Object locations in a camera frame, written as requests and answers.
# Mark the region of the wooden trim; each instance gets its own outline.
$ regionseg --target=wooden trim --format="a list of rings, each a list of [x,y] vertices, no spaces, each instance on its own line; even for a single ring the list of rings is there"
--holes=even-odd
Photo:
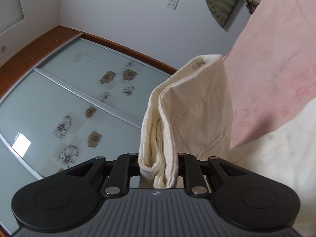
[[[101,44],[101,45],[104,45],[106,47],[109,47],[113,50],[116,50],[116,51],[119,51],[121,53],[124,53],[128,56],[131,56],[137,60],[140,60],[142,62],[145,62],[157,69],[160,69],[170,75],[173,75],[174,73],[176,73],[176,69],[174,69],[173,67],[161,62],[161,61],[158,61],[152,57],[149,57],[143,53],[140,53],[138,51],[135,51],[131,48],[128,48],[126,46],[123,46],[119,43],[116,43],[116,42],[112,42],[110,40],[107,40],[107,39],[104,39],[102,37],[98,37],[98,36],[95,36],[95,35],[92,35],[92,34],[89,34],[89,33],[86,33],[86,32],[83,32],[83,31],[80,31],[80,30],[77,30],[77,29],[73,29],[73,28],[70,28],[70,27],[65,27],[65,26],[61,26],[63,28],[66,28],[66,29],[70,29],[70,30],[73,30],[73,31],[77,31],[78,33],[82,33],[83,34],[83,38],[84,39],[87,39],[89,41],[92,41],[92,42],[96,42],[98,44]]]
[[[0,226],[0,237],[9,237],[9,234]]]

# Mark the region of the pink bed sheet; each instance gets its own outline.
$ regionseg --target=pink bed sheet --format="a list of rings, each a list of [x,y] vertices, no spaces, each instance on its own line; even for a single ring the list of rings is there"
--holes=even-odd
[[[224,64],[231,148],[293,119],[316,97],[316,0],[262,0]]]

